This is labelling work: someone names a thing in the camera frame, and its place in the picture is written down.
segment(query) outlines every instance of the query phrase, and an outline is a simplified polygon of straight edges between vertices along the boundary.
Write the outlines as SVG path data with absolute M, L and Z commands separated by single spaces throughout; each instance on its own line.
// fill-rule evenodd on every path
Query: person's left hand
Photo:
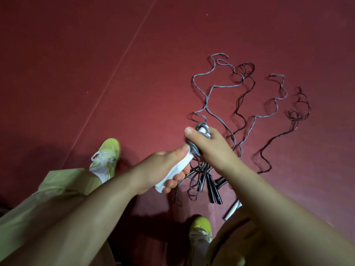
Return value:
M 172 152 L 157 152 L 133 167 L 130 173 L 137 194 L 143 194 L 162 181 L 169 171 L 187 155 L 189 150 L 189 146 L 185 144 Z M 173 179 L 167 180 L 164 183 L 163 193 L 169 193 L 172 188 L 177 186 L 178 181 L 183 180 L 185 174 L 189 172 L 190 165 L 187 165 L 181 173 L 175 175 Z

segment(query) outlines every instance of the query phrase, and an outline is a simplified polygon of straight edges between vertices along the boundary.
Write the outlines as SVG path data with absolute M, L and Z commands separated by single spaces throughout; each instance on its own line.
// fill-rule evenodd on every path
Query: person's left arm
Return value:
M 189 151 L 148 156 L 127 173 L 114 177 L 88 195 L 68 215 L 0 262 L 5 265 L 80 265 L 91 263 L 116 226 L 129 201 L 159 183 Z M 177 185 L 184 172 L 166 182 L 163 192 Z

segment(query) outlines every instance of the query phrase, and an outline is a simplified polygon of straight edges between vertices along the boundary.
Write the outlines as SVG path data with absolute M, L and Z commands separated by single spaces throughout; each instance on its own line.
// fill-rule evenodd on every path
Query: person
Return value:
M 351 242 L 244 165 L 216 129 L 210 133 L 207 139 L 185 129 L 202 160 L 228 180 L 243 206 L 213 240 L 206 218 L 193 221 L 188 266 L 355 265 Z M 49 172 L 36 193 L 0 219 L 0 265 L 115 265 L 106 240 L 128 202 L 159 183 L 188 151 L 183 145 L 154 153 L 113 177 L 120 147 L 108 139 L 90 171 Z M 163 192 L 189 169 L 168 180 Z

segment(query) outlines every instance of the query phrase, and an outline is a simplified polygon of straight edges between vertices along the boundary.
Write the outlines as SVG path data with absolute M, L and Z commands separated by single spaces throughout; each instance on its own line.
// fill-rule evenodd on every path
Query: shoelace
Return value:
M 194 230 L 190 232 L 190 237 L 192 238 L 194 243 L 198 242 L 199 240 L 204 240 L 209 243 L 212 241 L 212 234 L 207 233 L 202 228 L 194 228 Z
M 116 159 L 112 158 L 110 151 L 98 151 L 91 157 L 91 161 L 100 162 L 101 164 L 107 164 L 108 162 L 114 160 Z

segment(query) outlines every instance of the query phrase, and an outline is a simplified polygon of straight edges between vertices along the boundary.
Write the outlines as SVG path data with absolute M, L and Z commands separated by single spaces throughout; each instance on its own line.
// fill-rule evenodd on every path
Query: forearm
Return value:
M 0 265 L 89 265 L 135 195 L 129 174 L 101 185 Z
M 295 265 L 355 265 L 355 248 L 241 161 L 224 172 L 251 218 Z

